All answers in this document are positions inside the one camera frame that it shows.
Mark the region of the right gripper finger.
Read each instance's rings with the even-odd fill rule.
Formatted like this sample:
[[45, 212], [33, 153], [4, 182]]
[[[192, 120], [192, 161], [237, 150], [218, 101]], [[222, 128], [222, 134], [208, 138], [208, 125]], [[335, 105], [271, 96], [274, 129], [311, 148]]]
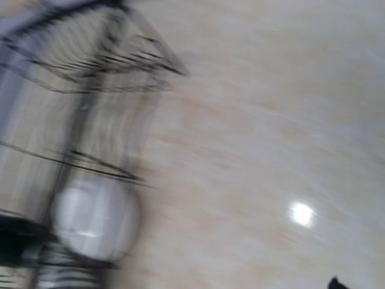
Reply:
[[328, 283], [328, 289], [346, 289], [346, 286], [337, 277], [333, 277]]

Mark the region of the black wire dish rack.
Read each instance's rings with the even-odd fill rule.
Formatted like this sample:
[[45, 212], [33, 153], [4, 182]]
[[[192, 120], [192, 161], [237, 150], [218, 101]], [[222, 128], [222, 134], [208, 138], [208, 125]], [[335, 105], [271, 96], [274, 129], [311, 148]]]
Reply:
[[106, 177], [136, 194], [137, 170], [168, 75], [180, 58], [128, 1], [45, 1], [1, 35], [1, 87], [17, 93], [1, 133], [1, 270], [39, 268], [58, 243], [51, 209], [70, 182]]

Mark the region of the white ceramic bowl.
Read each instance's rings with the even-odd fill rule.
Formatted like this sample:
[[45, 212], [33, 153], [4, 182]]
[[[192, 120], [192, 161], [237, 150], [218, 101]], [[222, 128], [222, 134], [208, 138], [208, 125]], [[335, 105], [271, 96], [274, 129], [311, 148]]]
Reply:
[[140, 227], [140, 204], [129, 187], [113, 179], [76, 179], [55, 197], [52, 227], [70, 251], [112, 263], [125, 256]]

